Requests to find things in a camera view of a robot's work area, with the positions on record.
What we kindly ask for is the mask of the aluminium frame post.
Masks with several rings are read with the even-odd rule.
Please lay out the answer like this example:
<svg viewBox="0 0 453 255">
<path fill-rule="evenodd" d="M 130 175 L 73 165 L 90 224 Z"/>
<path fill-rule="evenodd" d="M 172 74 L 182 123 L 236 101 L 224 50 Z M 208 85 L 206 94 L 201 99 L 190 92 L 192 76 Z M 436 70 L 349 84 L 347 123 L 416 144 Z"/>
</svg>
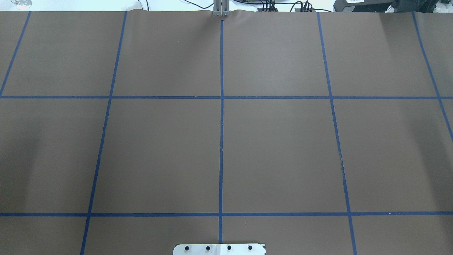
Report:
<svg viewBox="0 0 453 255">
<path fill-rule="evenodd" d="M 213 1 L 213 16 L 227 17 L 230 16 L 230 1 L 229 0 L 214 0 Z"/>
</svg>

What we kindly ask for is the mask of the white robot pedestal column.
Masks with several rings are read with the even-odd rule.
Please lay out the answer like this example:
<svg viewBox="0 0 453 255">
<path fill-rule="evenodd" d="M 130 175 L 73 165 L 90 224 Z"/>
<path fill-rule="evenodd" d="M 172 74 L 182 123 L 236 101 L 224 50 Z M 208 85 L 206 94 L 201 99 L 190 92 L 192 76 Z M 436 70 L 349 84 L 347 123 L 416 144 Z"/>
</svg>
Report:
<svg viewBox="0 0 453 255">
<path fill-rule="evenodd" d="M 173 249 L 173 255 L 266 255 L 265 244 L 180 244 Z"/>
</svg>

